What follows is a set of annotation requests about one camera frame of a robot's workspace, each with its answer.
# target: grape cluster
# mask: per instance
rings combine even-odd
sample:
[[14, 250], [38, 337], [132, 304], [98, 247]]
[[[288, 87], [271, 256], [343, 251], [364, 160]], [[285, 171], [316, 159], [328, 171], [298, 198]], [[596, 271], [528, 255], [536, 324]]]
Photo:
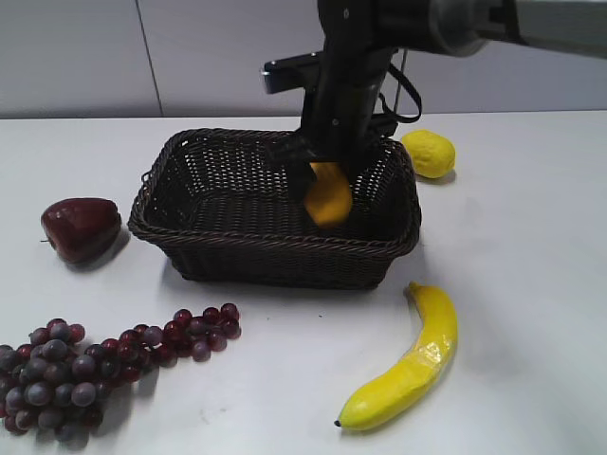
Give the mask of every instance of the grape cluster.
[[69, 441], [101, 424], [112, 390], [179, 357], [203, 362], [226, 349], [227, 339], [240, 336], [239, 318], [233, 303], [197, 317], [179, 310], [164, 328], [140, 324], [84, 350], [84, 327], [53, 319], [29, 334], [29, 344], [0, 346], [0, 419], [15, 435], [52, 429], [58, 441]]

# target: white wall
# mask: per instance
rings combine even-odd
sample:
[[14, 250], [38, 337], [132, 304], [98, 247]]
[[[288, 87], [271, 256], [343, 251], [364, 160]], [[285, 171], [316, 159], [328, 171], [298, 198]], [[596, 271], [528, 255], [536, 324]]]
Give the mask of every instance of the white wall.
[[[303, 94], [266, 95], [258, 71], [322, 47], [316, 3], [139, 0], [164, 115], [298, 114]], [[491, 44], [412, 52], [407, 73], [428, 113], [607, 109], [607, 61]], [[0, 2], [0, 118], [158, 115], [135, 0]]]

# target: basket rim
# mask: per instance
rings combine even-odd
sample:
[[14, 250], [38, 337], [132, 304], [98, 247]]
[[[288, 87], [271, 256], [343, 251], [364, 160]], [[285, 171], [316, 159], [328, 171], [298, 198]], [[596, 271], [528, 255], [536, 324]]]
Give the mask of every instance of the basket rim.
[[[201, 135], [214, 134], [222, 135], [225, 133], [238, 133], [240, 138], [247, 136], [260, 139], [266, 136], [275, 136], [276, 134], [289, 132], [286, 131], [257, 131], [257, 130], [233, 130], [224, 128], [199, 128], [184, 130], [171, 136], [156, 158], [149, 172], [141, 177], [142, 186], [133, 202], [131, 214], [127, 226], [131, 232], [140, 240], [150, 242], [158, 246], [194, 246], [196, 244], [204, 244], [205, 246], [263, 246], [271, 247], [289, 247], [318, 250], [338, 250], [348, 253], [359, 253], [365, 256], [380, 255], [382, 257], [395, 256], [406, 254], [416, 244], [412, 236], [419, 236], [419, 229], [416, 229], [416, 219], [421, 218], [419, 206], [412, 207], [412, 216], [408, 228], [403, 234], [389, 241], [365, 241], [358, 239], [342, 239], [339, 237], [318, 237], [318, 236], [302, 236], [302, 235], [281, 235], [281, 234], [255, 234], [235, 231], [202, 231], [202, 230], [177, 230], [168, 229], [151, 225], [144, 217], [144, 212], [147, 209], [151, 196], [154, 193], [156, 185], [162, 176], [164, 169], [171, 157], [171, 154], [176, 149], [177, 145], [183, 144], [192, 137]], [[382, 141], [396, 142], [389, 138], [383, 138]], [[411, 167], [411, 160], [406, 153], [401, 155], [403, 166], [408, 162]]]

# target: purple grape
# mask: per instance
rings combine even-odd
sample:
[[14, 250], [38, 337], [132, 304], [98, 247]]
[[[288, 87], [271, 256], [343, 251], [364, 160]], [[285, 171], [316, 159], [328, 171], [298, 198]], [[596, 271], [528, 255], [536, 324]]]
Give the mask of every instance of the purple grape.
[[71, 368], [63, 362], [55, 362], [48, 365], [45, 371], [45, 381], [54, 386], [68, 382], [72, 377]]
[[37, 382], [28, 388], [28, 402], [33, 406], [44, 406], [53, 400], [55, 389], [47, 382]]
[[72, 331], [69, 330], [69, 325], [67, 325], [65, 322], [60, 322], [53, 325], [49, 332], [51, 339], [60, 339], [65, 343], [67, 343], [69, 338], [72, 336]]
[[95, 401], [95, 386], [90, 382], [82, 382], [72, 391], [72, 403], [80, 408], [86, 408]]
[[72, 392], [74, 391], [73, 384], [62, 384], [55, 389], [55, 399], [53, 404], [60, 408], [66, 408], [72, 404]]
[[80, 379], [85, 379], [95, 373], [95, 359], [90, 355], [79, 355], [72, 363], [72, 373]]
[[48, 368], [48, 362], [40, 357], [32, 358], [25, 368], [26, 376], [29, 382], [35, 382], [42, 379], [45, 371]]
[[65, 422], [55, 428], [55, 439], [60, 443], [67, 443], [76, 437], [78, 428], [79, 426], [75, 422]]
[[40, 429], [55, 429], [64, 421], [64, 413], [53, 406], [44, 408], [38, 415], [38, 427]]
[[143, 342], [150, 347], [155, 347], [162, 342], [162, 336], [162, 329], [154, 325], [143, 332]]
[[51, 362], [55, 360], [63, 360], [67, 355], [67, 352], [67, 345], [60, 339], [51, 339], [42, 349], [42, 355], [46, 360], [50, 360]]
[[29, 343], [32, 346], [40, 346], [50, 340], [50, 333], [48, 329], [40, 327], [29, 334]]
[[20, 387], [13, 387], [9, 390], [6, 397], [7, 408], [11, 410], [21, 410], [26, 405], [26, 398]]
[[21, 409], [15, 415], [15, 424], [19, 429], [27, 431], [38, 422], [38, 411], [34, 409]]
[[205, 341], [196, 341], [192, 347], [192, 358], [196, 362], [205, 362], [211, 358], [211, 348]]

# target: yellow fruit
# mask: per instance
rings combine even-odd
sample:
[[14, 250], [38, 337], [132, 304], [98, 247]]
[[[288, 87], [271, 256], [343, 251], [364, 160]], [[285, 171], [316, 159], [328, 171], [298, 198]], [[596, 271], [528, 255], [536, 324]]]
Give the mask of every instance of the yellow fruit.
[[417, 130], [403, 136], [401, 141], [419, 175], [439, 178], [455, 166], [455, 147], [445, 137], [432, 131]]
[[338, 163], [310, 165], [316, 174], [316, 182], [305, 196], [303, 204], [318, 227], [332, 228], [343, 223], [350, 214], [350, 183]]
[[388, 372], [358, 389], [335, 425], [365, 430], [392, 419], [419, 400], [436, 382], [457, 345], [457, 315], [440, 288], [412, 282], [424, 327], [414, 347]]

